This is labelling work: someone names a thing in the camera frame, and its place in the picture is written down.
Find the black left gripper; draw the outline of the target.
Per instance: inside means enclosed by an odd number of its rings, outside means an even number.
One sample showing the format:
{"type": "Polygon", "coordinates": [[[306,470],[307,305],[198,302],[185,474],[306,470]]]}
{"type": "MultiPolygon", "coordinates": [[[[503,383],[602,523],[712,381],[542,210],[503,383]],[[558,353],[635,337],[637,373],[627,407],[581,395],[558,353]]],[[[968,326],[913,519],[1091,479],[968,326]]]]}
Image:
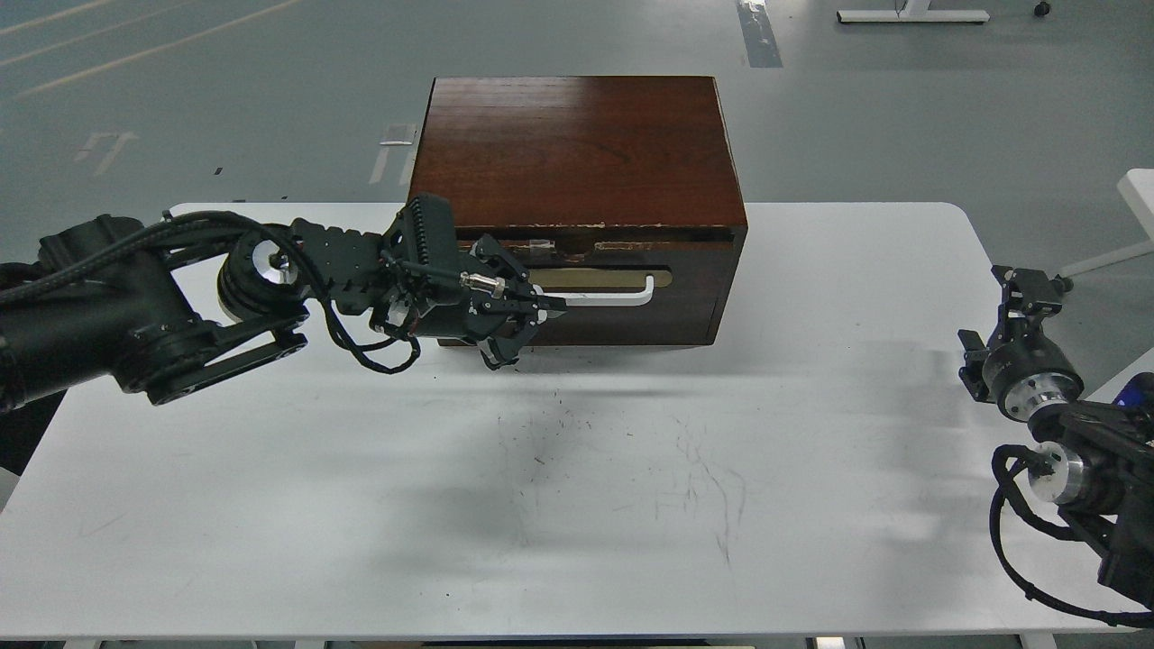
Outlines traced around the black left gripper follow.
{"type": "Polygon", "coordinates": [[[411,261],[388,255],[394,284],[388,292],[388,336],[403,341],[454,338],[474,342],[482,338],[475,314],[470,311],[475,297],[490,303],[529,303],[530,311],[508,319],[490,335],[478,341],[487,370],[515,365],[520,350],[540,331],[544,320],[568,312],[565,299],[545,294],[530,279],[530,271],[499,239],[484,234],[469,253],[439,253],[429,261],[411,261]]]}

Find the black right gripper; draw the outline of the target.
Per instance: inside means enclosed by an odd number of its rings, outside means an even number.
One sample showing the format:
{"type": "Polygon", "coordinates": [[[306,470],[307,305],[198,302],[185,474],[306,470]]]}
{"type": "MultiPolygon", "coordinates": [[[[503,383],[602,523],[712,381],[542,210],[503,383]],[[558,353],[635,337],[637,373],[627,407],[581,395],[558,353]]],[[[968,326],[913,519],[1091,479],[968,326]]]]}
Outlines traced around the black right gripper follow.
{"type": "Polygon", "coordinates": [[[1073,279],[1043,270],[992,264],[1001,285],[998,327],[986,342],[975,330],[957,330],[962,366],[957,376],[977,403],[998,406],[1001,415],[1026,423],[1046,406],[1067,404],[1085,389],[1067,356],[1046,336],[1041,321],[1058,314],[1073,279]]]}

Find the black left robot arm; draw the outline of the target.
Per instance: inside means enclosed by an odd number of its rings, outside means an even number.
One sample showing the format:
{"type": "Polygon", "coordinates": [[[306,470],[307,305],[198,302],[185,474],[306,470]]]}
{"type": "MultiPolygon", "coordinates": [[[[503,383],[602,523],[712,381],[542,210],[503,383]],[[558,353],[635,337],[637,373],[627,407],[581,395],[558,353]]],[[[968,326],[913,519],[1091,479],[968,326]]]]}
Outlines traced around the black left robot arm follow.
{"type": "Polygon", "coordinates": [[[3,264],[3,412],[104,375],[166,404],[302,349],[316,301],[334,344],[380,374],[422,338],[512,365],[565,299],[537,288],[490,234],[456,239],[445,197],[421,194],[384,233],[203,210],[145,225],[102,215],[3,264]]]}

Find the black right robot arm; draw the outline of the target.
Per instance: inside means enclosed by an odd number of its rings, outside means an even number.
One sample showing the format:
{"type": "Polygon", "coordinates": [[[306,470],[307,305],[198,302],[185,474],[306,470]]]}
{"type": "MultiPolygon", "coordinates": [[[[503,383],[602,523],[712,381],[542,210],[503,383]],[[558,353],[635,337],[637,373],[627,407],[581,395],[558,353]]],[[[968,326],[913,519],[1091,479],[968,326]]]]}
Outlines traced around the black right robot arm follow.
{"type": "Polygon", "coordinates": [[[1117,398],[1082,398],[1084,382],[1046,336],[1073,288],[1067,277],[992,266],[1002,298],[994,331],[960,330],[957,375],[971,398],[1025,424],[1035,446],[1002,443],[992,453],[996,482],[988,530],[994,554],[1026,599],[1108,626],[1151,628],[1153,600],[1153,393],[1151,372],[1134,374],[1117,398]],[[1141,604],[1139,612],[1076,607],[1014,570],[1004,550],[1002,512],[1099,557],[1099,584],[1141,604]]]}

